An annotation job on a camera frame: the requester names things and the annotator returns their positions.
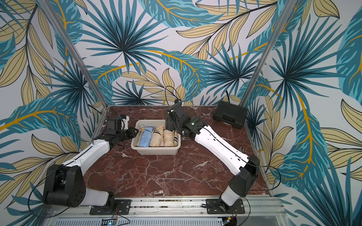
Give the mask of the black plastic tool case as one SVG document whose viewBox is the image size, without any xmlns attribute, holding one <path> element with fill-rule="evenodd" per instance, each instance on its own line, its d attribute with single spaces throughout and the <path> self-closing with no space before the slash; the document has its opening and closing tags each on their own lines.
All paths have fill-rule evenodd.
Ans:
<svg viewBox="0 0 362 226">
<path fill-rule="evenodd" d="M 248 110 L 242 106 L 221 101 L 216 107 L 213 119 L 225 122 L 236 129 L 242 129 L 247 113 Z"/>
</svg>

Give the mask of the green circuit board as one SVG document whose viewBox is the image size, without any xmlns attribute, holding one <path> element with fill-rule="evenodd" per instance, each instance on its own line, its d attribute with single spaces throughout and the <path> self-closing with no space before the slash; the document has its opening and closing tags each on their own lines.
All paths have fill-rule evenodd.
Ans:
<svg viewBox="0 0 362 226">
<path fill-rule="evenodd" d="M 117 222 L 118 222 L 117 219 L 106 218 L 106 219 L 102 219 L 100 225 L 101 226 L 116 226 Z"/>
</svg>

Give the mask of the right aluminium corner post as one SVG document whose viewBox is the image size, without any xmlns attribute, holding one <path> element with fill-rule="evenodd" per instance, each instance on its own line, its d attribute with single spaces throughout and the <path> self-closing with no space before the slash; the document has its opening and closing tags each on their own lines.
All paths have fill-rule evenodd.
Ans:
<svg viewBox="0 0 362 226">
<path fill-rule="evenodd" d="M 287 1 L 285 4 L 285 7 L 283 11 L 281 12 L 280 17 L 276 21 L 276 27 L 274 31 L 271 33 L 270 38 L 266 44 L 266 47 L 260 57 L 260 60 L 258 62 L 258 65 L 256 66 L 253 75 L 251 76 L 251 79 L 249 80 L 248 86 L 243 94 L 243 97 L 239 103 L 239 106 L 246 108 L 246 105 L 248 103 L 249 96 L 251 95 L 253 88 L 257 82 L 258 76 L 260 75 L 263 66 L 265 65 L 265 62 L 271 53 L 278 37 L 280 36 L 284 25 L 286 24 L 288 17 L 290 13 L 292 12 L 293 7 L 296 4 L 296 0 Z"/>
</svg>

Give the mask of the tan umbrella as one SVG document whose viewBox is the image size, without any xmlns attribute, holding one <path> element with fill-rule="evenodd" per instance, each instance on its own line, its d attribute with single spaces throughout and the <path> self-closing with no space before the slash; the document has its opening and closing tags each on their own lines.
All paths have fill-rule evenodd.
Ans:
<svg viewBox="0 0 362 226">
<path fill-rule="evenodd" d="M 145 131 L 145 127 L 142 127 L 140 129 L 140 132 L 139 132 L 139 138 L 138 138 L 138 141 L 137 141 L 137 146 L 140 145 L 140 141 L 141 141 L 141 138 L 142 138 L 142 135 L 143 135 L 144 131 Z"/>
</svg>

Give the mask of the aluminium corner post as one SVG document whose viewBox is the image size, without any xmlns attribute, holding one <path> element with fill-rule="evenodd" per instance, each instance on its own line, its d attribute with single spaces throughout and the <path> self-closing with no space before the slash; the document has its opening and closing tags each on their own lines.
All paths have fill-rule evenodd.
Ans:
<svg viewBox="0 0 362 226">
<path fill-rule="evenodd" d="M 251 95 L 253 88 L 257 82 L 258 76 L 260 75 L 263 66 L 265 65 L 265 62 L 271 53 L 278 37 L 280 36 L 284 25 L 286 24 L 288 17 L 290 13 L 292 12 L 293 7 L 296 4 L 296 0 L 287 1 L 285 4 L 285 7 L 283 11 L 281 12 L 280 17 L 276 21 L 276 27 L 274 31 L 271 33 L 270 38 L 266 44 L 266 47 L 260 57 L 260 60 L 258 62 L 258 65 L 256 66 L 253 75 L 251 76 L 251 79 L 249 80 L 248 86 L 243 94 L 243 97 L 239 103 L 239 106 L 246 108 L 246 105 L 248 103 L 249 96 Z"/>
<path fill-rule="evenodd" d="M 65 47 L 68 49 L 70 55 L 72 56 L 75 63 L 78 65 L 80 71 L 84 75 L 85 79 L 87 80 L 89 86 L 92 88 L 93 92 L 95 93 L 95 96 L 97 97 L 98 101 L 101 103 L 101 105 L 104 108 L 108 108 L 108 104 L 105 101 L 103 95 L 99 91 L 95 81 L 93 80 L 88 68 L 86 67 L 86 64 L 81 58 L 81 55 L 77 51 L 73 41 L 71 40 L 68 32 L 66 31 L 66 28 L 61 24 L 60 18 L 56 15 L 55 9 L 51 6 L 49 1 L 46 0 L 40 0 L 38 1 L 38 5 L 42 8 L 45 15 L 49 19 L 49 21 L 52 23 L 54 29 L 59 34 L 60 38 L 65 44 Z"/>
</svg>

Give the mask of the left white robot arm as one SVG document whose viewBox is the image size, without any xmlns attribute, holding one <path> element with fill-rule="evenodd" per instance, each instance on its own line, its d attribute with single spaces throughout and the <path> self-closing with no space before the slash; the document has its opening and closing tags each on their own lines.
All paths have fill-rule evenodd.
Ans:
<svg viewBox="0 0 362 226">
<path fill-rule="evenodd" d="M 75 208 L 92 206 L 112 211 L 115 198 L 111 192 L 86 188 L 86 171 L 119 142 L 136 137 L 138 129 L 128 126 L 129 117 L 121 115 L 107 120 L 106 128 L 69 161 L 50 166 L 45 177 L 43 203 Z"/>
</svg>

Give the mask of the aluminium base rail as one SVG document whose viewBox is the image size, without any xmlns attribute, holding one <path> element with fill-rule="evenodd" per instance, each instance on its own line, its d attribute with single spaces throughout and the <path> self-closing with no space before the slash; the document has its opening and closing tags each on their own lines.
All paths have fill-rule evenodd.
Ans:
<svg viewBox="0 0 362 226">
<path fill-rule="evenodd" d="M 100 226 L 117 219 L 116 226 L 289 226 L 280 198 L 252 195 L 239 199 L 230 213 L 210 206 L 212 196 L 129 197 L 118 199 L 118 214 L 91 215 L 91 207 L 65 210 L 52 207 L 42 226 Z"/>
</svg>

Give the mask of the left aluminium corner post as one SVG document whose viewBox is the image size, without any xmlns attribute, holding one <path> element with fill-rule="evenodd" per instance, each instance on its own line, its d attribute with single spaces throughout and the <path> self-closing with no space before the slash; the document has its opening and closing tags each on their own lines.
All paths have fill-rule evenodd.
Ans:
<svg viewBox="0 0 362 226">
<path fill-rule="evenodd" d="M 38 1 L 38 5 L 42 8 L 45 15 L 49 19 L 49 21 L 52 23 L 54 29 L 59 34 L 60 38 L 65 44 L 65 47 L 68 49 L 70 55 L 72 56 L 75 63 L 78 65 L 80 71 L 84 75 L 85 79 L 87 80 L 89 86 L 92 88 L 93 92 L 95 93 L 95 96 L 97 97 L 98 101 L 101 103 L 101 105 L 104 108 L 108 108 L 108 104 L 105 101 L 103 95 L 99 91 L 95 81 L 93 80 L 88 68 L 86 67 L 86 64 L 81 58 L 81 55 L 77 51 L 73 41 L 71 40 L 68 32 L 66 31 L 66 28 L 61 24 L 60 18 L 56 15 L 55 9 L 51 6 L 49 1 L 46 0 L 40 0 Z"/>
</svg>

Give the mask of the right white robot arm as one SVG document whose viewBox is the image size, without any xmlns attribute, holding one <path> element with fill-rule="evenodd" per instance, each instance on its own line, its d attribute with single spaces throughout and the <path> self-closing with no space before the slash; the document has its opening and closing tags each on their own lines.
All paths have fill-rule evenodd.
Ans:
<svg viewBox="0 0 362 226">
<path fill-rule="evenodd" d="M 233 205 L 241 197 L 245 197 L 260 172 L 260 160 L 255 155 L 248 156 L 234 148 L 219 136 L 210 125 L 199 117 L 190 117 L 180 103 L 168 107 L 167 113 L 176 131 L 202 145 L 221 160 L 233 174 L 224 192 L 216 204 L 221 212 L 233 211 Z"/>
</svg>

